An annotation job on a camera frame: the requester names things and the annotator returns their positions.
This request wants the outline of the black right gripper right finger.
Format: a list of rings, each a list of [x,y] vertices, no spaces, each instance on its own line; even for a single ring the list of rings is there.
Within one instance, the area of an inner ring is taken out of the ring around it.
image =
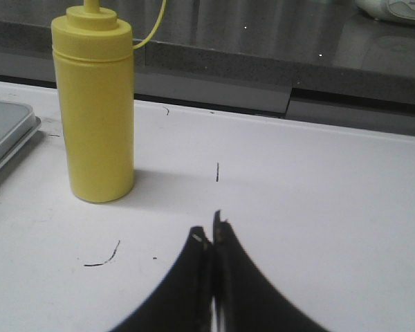
[[[220,331],[325,331],[286,299],[254,264],[230,223],[213,219],[214,298]]]

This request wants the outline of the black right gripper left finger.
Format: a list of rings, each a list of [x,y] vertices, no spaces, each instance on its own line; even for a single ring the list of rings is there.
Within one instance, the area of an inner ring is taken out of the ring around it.
[[[114,331],[211,331],[214,248],[201,226],[190,228],[169,272]]]

